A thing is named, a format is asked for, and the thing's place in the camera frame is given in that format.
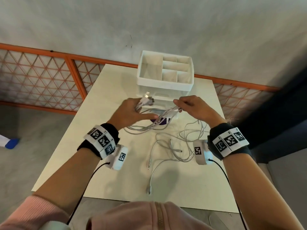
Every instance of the gray floor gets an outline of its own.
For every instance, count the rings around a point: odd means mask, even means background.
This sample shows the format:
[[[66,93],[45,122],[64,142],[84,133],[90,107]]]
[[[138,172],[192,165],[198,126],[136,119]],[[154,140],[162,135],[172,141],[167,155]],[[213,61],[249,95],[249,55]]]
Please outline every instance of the gray floor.
[[[0,134],[21,139],[13,150],[0,148],[0,222],[31,194],[33,185],[72,119],[71,115],[0,105]],[[83,198],[71,222],[72,229],[85,229],[90,216],[121,203]],[[184,210],[218,230],[244,229],[239,214],[190,208]]]

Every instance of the white table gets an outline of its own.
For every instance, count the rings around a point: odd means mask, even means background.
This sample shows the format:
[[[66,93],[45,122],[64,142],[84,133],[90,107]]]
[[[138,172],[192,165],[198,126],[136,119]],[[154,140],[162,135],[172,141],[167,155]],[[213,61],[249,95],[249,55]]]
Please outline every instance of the white table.
[[[83,141],[83,136],[95,124],[105,123],[126,98],[136,97],[136,73],[135,68],[105,65],[34,185],[33,191],[37,190],[76,152]],[[190,94],[200,96],[223,116],[211,80],[195,78]],[[139,124],[148,125],[148,121],[144,120]],[[193,117],[182,112],[178,119],[172,120],[163,131],[177,134],[187,123],[194,121]],[[197,124],[190,126],[192,129],[200,129]],[[164,162],[154,174],[152,195],[148,195],[146,187],[151,175],[151,170],[148,170],[148,158],[156,133],[157,131],[149,131],[141,135],[131,135],[123,129],[120,130],[119,143],[129,149],[122,169],[114,171],[102,167],[90,181],[84,196],[121,201],[172,201],[180,207],[238,212],[232,191],[220,168],[215,164],[198,165],[195,159],[188,163]],[[174,148],[180,147],[180,144],[187,153],[185,142],[179,143],[175,139],[172,139],[172,142]],[[153,168],[160,162],[158,159],[169,158],[169,153],[156,145],[153,151]]]

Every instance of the storage box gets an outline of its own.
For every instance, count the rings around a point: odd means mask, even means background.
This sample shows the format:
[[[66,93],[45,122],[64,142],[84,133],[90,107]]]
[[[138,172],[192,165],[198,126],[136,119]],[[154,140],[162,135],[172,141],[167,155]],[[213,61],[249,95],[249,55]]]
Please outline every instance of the storage box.
[[[186,96],[194,84],[194,67],[191,57],[142,51],[137,73],[138,91],[155,99],[173,100]]]

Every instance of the pink sleeve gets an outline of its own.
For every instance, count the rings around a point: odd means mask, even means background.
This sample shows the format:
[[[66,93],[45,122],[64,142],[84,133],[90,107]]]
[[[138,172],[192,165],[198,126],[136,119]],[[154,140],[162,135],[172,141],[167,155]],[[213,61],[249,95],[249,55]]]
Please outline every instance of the pink sleeve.
[[[37,196],[29,196],[0,225],[0,230],[37,230],[46,222],[54,220],[66,223],[69,216],[56,205]]]

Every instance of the white sensor device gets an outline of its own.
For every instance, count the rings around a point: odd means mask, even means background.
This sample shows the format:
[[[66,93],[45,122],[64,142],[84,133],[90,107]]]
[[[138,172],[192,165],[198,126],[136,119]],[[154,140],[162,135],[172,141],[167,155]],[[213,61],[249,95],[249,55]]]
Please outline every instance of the white sensor device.
[[[110,162],[110,164],[106,166],[113,170],[120,170],[125,162],[127,153],[128,148],[121,144],[118,144],[115,148],[115,152],[108,155],[108,157],[106,158],[106,160]]]
[[[209,150],[208,141],[206,139],[195,140],[193,142],[193,147],[197,164],[212,164],[212,161],[209,161],[209,159],[213,160],[213,154]]]

